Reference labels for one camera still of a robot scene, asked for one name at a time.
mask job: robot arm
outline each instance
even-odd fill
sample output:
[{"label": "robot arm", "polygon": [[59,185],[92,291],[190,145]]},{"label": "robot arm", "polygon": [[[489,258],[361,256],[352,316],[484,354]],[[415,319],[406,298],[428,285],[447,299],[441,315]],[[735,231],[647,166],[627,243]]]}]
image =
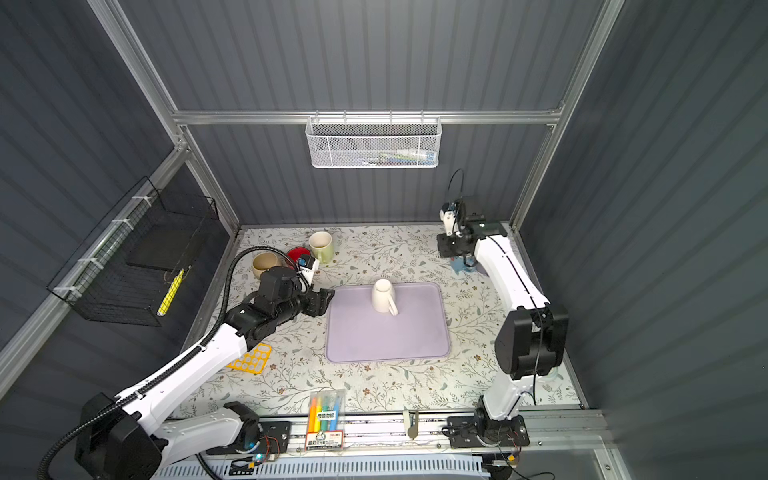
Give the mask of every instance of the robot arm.
[{"label": "robot arm", "polygon": [[444,204],[440,218],[445,227],[445,233],[437,237],[441,257],[464,257],[465,263],[474,257],[488,273],[507,311],[494,344],[500,371],[481,397],[480,416],[495,421],[512,419],[518,413],[520,396],[533,395],[535,375],[546,375],[562,362],[568,313],[550,304],[531,282],[500,223],[487,221],[462,198]]},{"label": "robot arm", "polygon": [[203,382],[279,325],[299,313],[326,312],[334,292],[315,292],[302,285],[311,285],[319,263],[307,255],[297,263],[298,271],[275,266],[264,272],[258,291],[230,309],[207,341],[208,336],[114,399],[99,394],[86,403],[81,414],[81,427],[86,428],[77,436],[75,460],[95,478],[141,480],[213,447],[232,445],[242,453],[256,449],[262,437],[259,417],[238,402],[191,419],[167,421],[167,417]]}]

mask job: black wire rack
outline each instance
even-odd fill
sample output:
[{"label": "black wire rack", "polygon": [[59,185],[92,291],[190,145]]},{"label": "black wire rack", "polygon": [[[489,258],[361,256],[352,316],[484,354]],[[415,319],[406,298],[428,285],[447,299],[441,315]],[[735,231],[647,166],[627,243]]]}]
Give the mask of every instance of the black wire rack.
[{"label": "black wire rack", "polygon": [[194,271],[217,221],[212,198],[152,190],[111,221],[91,255],[75,257],[73,270],[62,268],[48,291],[91,321],[160,326],[173,309],[169,289],[184,288],[179,279]]}]

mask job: red container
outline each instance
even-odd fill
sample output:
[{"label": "red container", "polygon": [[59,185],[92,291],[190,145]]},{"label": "red container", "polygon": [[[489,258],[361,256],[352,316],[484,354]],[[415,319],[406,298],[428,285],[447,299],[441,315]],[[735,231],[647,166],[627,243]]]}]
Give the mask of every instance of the red container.
[{"label": "red container", "polygon": [[288,252],[288,257],[290,257],[293,262],[298,262],[299,257],[302,255],[311,255],[310,251],[304,247],[296,247]]}]

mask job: zip tie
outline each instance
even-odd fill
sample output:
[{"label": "zip tie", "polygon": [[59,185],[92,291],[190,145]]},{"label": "zip tie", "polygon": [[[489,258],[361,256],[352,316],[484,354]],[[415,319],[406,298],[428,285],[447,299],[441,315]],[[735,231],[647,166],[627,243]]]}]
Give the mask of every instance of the zip tie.
[{"label": "zip tie", "polygon": [[111,223],[125,223],[126,225],[128,225],[128,228],[131,229],[131,231],[134,231],[134,226],[131,225],[131,222],[128,221],[127,218],[121,218],[121,219],[112,220]]},{"label": "zip tie", "polygon": [[152,202],[149,201],[150,200],[149,197],[131,197],[132,200],[136,200],[138,198],[145,200],[147,202],[147,205],[149,205],[150,207],[152,206]]},{"label": "zip tie", "polygon": [[102,264],[101,264],[101,263],[98,261],[98,259],[97,259],[96,257],[90,257],[90,258],[81,258],[81,259],[79,259],[79,260],[78,260],[78,262],[91,262],[91,263],[93,263],[95,266],[97,266],[99,270],[103,270],[103,269],[104,269],[104,265],[102,265]]},{"label": "zip tie", "polygon": [[80,290],[80,287],[77,286],[55,286],[53,287],[54,291],[63,290],[65,292],[78,292]]}]

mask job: black cable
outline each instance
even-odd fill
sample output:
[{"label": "black cable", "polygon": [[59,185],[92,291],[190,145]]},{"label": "black cable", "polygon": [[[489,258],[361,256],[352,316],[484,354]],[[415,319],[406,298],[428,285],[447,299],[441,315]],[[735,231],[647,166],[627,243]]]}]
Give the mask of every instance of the black cable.
[{"label": "black cable", "polygon": [[523,478],[524,480],[531,480],[531,478],[538,477],[539,475],[552,475],[552,478],[550,478],[550,480],[554,480],[555,479],[554,473],[552,473],[552,472],[539,472],[539,473],[534,473],[533,475],[529,475],[529,476],[526,477],[522,473],[518,472],[518,470],[516,468],[512,468],[512,471],[514,473],[520,475],[520,477]]},{"label": "black cable", "polygon": [[453,438],[462,434],[462,432],[471,433],[469,429],[473,429],[475,426],[471,423],[467,425],[460,425],[458,427],[445,426],[440,429],[440,433],[448,438]]},{"label": "black cable", "polygon": [[534,396],[533,396],[533,393],[530,393],[528,390],[523,390],[522,392],[520,392],[520,396],[523,396],[523,393],[527,393],[527,394],[528,394],[528,396],[530,396],[530,397],[533,399],[533,401],[534,401],[534,405],[535,405],[535,403],[536,403],[536,397],[534,397]]},{"label": "black cable", "polygon": [[464,177],[466,177],[466,175],[464,175],[463,168],[457,168],[453,172],[453,175],[451,175],[451,180],[448,180],[448,186],[445,188],[445,198],[449,198],[448,193],[451,191],[451,184],[453,183],[453,177],[455,177],[458,172],[462,172],[462,182],[458,186],[458,197],[459,198],[464,197]]},{"label": "black cable", "polygon": [[[51,446],[51,448],[48,449],[45,455],[43,455],[43,458],[40,461],[40,465],[38,465],[37,480],[53,480],[50,473],[48,472],[48,470],[51,467],[51,462],[53,462],[54,457],[61,451],[61,449],[64,448],[69,442],[76,439],[78,435],[80,435],[83,432],[83,430],[93,425],[94,423],[98,422],[99,420],[103,419],[107,415],[110,415],[112,412],[118,409],[121,409],[123,406],[127,405],[128,403],[133,402],[135,399],[138,398],[139,395],[143,396],[144,394],[152,390],[155,386],[157,386],[158,383],[168,378],[171,374],[173,374],[182,366],[184,366],[184,364],[192,360],[195,355],[203,351],[203,347],[205,347],[213,339],[213,337],[216,335],[216,332],[224,322],[225,317],[227,316],[227,303],[229,302],[229,299],[230,299],[230,288],[232,286],[232,276],[234,275],[237,262],[239,262],[240,259],[245,257],[248,253],[256,252],[258,250],[266,250],[273,253],[277,253],[282,258],[284,258],[286,262],[296,272],[299,272],[299,267],[296,265],[296,263],[293,260],[291,260],[291,258],[288,257],[282,250],[278,250],[277,248],[250,247],[238,253],[234,257],[234,259],[232,259],[232,263],[230,263],[230,268],[227,271],[227,279],[224,281],[224,291],[223,291],[222,300],[221,300],[221,311],[219,312],[218,318],[216,318],[216,322],[214,323],[214,326],[210,329],[210,332],[208,332],[208,334],[200,341],[200,343],[195,348],[190,350],[187,353],[187,355],[183,356],[172,366],[165,369],[160,375],[154,377],[152,380],[147,382],[146,385],[140,387],[139,389],[136,390],[136,392],[131,393],[129,396],[116,401],[116,403],[114,403],[111,406],[108,406],[106,409],[99,412],[92,419],[89,419],[86,422],[83,422],[80,425],[74,427],[69,433],[61,437],[56,443],[54,443]],[[307,287],[307,291],[309,291],[309,284],[307,283],[306,279],[303,277],[301,273],[299,273],[299,278],[303,281],[304,285]]]},{"label": "black cable", "polygon": [[213,480],[223,480],[223,478],[217,475],[217,473],[214,472],[213,469],[205,462],[205,459],[201,454],[196,453],[194,458],[197,458],[197,463],[203,467],[203,470],[208,474],[209,477],[211,477]]}]

